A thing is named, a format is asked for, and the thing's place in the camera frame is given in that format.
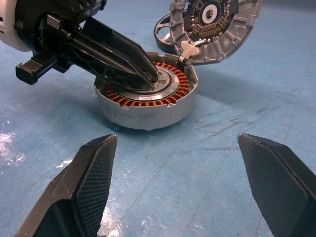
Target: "black plastic arm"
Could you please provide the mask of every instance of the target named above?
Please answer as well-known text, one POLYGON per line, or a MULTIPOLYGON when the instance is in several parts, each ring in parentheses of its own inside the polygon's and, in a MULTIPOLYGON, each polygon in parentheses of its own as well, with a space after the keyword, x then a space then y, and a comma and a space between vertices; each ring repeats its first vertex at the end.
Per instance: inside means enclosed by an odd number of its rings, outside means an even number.
POLYGON ((137 89, 151 89, 158 73, 142 47, 92 18, 105 4, 106 0, 18 0, 14 27, 34 56, 16 67, 17 77, 33 85, 50 69, 65 73, 75 64, 97 77, 134 77, 137 89))

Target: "circuit board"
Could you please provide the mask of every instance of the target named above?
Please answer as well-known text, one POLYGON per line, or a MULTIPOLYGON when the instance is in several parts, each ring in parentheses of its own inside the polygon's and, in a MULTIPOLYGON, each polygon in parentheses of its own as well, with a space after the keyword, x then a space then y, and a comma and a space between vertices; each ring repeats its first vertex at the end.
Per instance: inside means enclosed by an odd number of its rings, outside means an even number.
POLYGON ((238 7, 238 0, 193 0, 187 8, 185 31, 193 41, 214 42, 228 29, 238 7))

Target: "textured gripper pad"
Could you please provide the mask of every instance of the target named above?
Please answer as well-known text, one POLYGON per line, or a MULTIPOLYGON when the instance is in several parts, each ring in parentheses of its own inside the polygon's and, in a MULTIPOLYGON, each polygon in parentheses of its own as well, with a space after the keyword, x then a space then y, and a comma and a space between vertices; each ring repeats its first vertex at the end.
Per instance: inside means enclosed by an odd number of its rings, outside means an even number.
POLYGON ((316 177, 285 145, 241 134, 253 197, 275 237, 316 237, 316 177))
POLYGON ((109 196, 116 138, 109 138, 95 153, 77 191, 76 205, 86 237, 97 236, 109 196))

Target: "white robot body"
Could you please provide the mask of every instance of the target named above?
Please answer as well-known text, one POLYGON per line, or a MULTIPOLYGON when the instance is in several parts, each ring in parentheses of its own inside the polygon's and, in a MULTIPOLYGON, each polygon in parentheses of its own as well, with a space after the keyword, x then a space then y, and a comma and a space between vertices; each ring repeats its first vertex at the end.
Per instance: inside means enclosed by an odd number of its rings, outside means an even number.
POLYGON ((19 51, 29 52, 14 29, 16 3, 17 0, 0 0, 0 41, 19 51))

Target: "robotic arm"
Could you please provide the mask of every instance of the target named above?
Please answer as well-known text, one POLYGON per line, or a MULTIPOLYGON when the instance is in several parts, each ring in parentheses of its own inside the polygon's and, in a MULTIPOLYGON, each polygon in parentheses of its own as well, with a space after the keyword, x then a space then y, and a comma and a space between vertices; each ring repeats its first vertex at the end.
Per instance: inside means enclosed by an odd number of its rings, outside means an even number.
POLYGON ((73 64, 134 90, 150 90, 158 72, 145 51, 92 16, 107 0, 0 0, 0 40, 33 57, 16 67, 33 85, 51 68, 73 64))

